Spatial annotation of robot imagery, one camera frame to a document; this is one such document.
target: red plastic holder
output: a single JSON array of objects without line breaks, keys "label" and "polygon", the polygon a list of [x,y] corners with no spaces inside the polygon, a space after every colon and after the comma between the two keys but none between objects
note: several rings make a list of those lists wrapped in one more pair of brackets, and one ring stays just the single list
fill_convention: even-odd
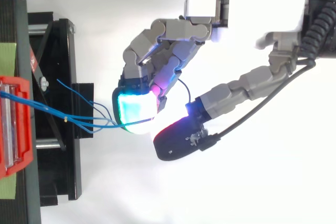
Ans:
[{"label": "red plastic holder", "polygon": [[[0,91],[29,99],[29,82],[0,76]],[[30,107],[0,98],[0,179],[25,168],[33,160]]]}]

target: screw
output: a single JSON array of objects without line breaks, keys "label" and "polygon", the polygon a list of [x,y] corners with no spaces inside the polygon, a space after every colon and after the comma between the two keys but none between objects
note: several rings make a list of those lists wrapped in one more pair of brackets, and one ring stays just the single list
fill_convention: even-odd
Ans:
[{"label": "screw", "polygon": [[47,81],[47,79],[44,76],[40,80],[40,87],[41,87],[43,92],[46,92],[47,88],[49,87],[49,82]]},{"label": "screw", "polygon": [[70,30],[71,34],[75,34],[76,33],[76,26],[75,25],[70,25],[69,30]]}]

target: robotic hand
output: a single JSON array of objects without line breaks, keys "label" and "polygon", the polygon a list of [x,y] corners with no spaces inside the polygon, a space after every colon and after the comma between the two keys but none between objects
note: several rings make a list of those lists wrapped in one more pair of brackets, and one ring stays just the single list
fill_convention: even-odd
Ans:
[{"label": "robotic hand", "polygon": [[[252,116],[293,79],[315,66],[315,59],[335,49],[335,0],[186,0],[184,17],[157,19],[124,51],[125,67],[113,100],[118,123],[153,118],[166,103],[182,69],[206,41],[225,42],[227,32],[249,38],[264,49],[274,45],[269,66],[220,84],[186,105],[188,116],[154,139],[164,161],[213,146]],[[306,65],[297,71],[297,65]],[[203,124],[246,100],[266,99],[225,131],[208,135]],[[126,128],[141,133],[142,124]]]}]

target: white background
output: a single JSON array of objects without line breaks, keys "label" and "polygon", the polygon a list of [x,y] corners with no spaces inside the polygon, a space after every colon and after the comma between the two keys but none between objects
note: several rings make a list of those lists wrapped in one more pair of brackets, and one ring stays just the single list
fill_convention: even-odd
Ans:
[{"label": "white background", "polygon": [[[28,0],[28,10],[54,11],[76,24],[77,80],[94,82],[95,100],[111,109],[124,49],[153,20],[182,14],[183,4]],[[244,47],[239,38],[235,45],[210,42],[181,79],[195,98],[266,65],[267,55]],[[42,208],[43,224],[336,223],[335,69],[336,60],[320,60],[215,147],[179,161],[160,161],[150,134],[105,130],[82,140],[83,194]],[[186,102],[176,84],[158,124],[181,117]],[[246,102],[207,127],[218,132],[258,102]]]}]

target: coiled cable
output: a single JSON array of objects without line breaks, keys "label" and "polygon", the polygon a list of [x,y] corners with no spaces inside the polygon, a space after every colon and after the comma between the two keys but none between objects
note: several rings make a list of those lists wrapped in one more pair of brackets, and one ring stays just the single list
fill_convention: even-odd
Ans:
[{"label": "coiled cable", "polygon": [[335,26],[335,22],[336,0],[327,0],[320,14],[313,21],[313,24],[302,39],[298,57],[306,58],[306,60],[299,60],[299,65],[310,64],[311,61],[316,60],[328,33]]}]

